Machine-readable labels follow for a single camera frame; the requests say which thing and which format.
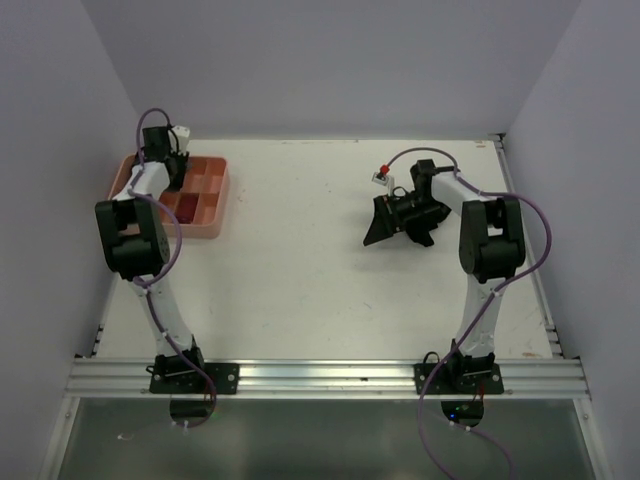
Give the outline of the pink divided organizer tray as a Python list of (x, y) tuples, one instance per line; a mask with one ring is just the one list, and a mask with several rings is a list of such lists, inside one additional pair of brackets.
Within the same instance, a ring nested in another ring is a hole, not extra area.
[[(95, 204), (100, 236), (109, 245), (123, 236), (146, 240), (153, 236), (213, 239), (220, 234), (229, 191), (230, 175), (222, 157), (191, 156), (184, 185), (178, 192), (167, 190), (169, 176), (164, 164), (147, 161), (140, 165), (131, 155), (121, 164), (108, 197)], [(192, 224), (180, 224), (175, 216), (182, 194), (199, 196)]]

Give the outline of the black underwear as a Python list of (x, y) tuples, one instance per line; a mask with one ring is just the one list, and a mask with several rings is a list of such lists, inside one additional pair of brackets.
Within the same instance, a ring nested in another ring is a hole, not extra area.
[(422, 206), (417, 213), (406, 221), (405, 233), (414, 243), (423, 247), (435, 244), (431, 232), (447, 219), (451, 209), (441, 202), (434, 201)]

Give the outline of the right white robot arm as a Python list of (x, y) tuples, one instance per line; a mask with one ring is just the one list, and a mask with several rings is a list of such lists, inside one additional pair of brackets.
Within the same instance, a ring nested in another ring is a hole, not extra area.
[(416, 162), (410, 174), (412, 191), (391, 189), (374, 198), (374, 215), (363, 244), (405, 233), (411, 241), (431, 247), (431, 232), (450, 214), (459, 216), (458, 256), (467, 275), (467, 295), (453, 347), (462, 358), (446, 367), (445, 379), (454, 391), (468, 392), (481, 380), (481, 370), (471, 359), (487, 360), (495, 349), (500, 301), (483, 304), (526, 259), (521, 206), (503, 196), (481, 197), (462, 185), (451, 167), (438, 167), (431, 160)]

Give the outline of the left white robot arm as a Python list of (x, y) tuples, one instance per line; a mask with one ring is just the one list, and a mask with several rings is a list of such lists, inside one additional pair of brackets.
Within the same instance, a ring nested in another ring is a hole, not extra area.
[(179, 223), (160, 202), (163, 193), (183, 186), (190, 131), (173, 125), (149, 127), (142, 137), (129, 179), (112, 199), (95, 205), (95, 216), (107, 266), (135, 292), (152, 329), (156, 374), (172, 376), (182, 390), (193, 393), (207, 383), (208, 369), (169, 284), (169, 272), (181, 253), (182, 232), (176, 231), (176, 245), (171, 247), (161, 215), (165, 213), (174, 227)]

